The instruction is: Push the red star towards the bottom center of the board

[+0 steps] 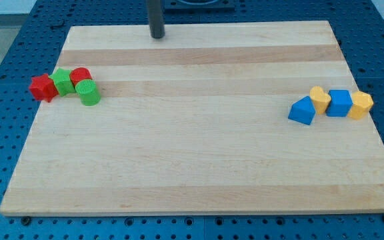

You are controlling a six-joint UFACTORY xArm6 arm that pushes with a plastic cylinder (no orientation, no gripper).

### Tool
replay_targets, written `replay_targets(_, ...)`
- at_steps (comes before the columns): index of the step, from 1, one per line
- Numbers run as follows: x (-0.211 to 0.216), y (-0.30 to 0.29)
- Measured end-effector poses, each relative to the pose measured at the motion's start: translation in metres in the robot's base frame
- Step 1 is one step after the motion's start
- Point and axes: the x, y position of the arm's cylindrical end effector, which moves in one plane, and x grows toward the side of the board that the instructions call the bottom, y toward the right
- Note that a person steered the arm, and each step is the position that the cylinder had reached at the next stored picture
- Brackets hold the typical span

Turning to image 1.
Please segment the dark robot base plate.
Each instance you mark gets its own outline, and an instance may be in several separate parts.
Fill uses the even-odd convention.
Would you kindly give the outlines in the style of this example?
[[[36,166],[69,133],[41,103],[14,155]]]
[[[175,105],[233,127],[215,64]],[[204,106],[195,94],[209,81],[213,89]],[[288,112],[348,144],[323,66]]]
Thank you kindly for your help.
[[[163,0],[163,10],[168,12],[234,10],[235,0]]]

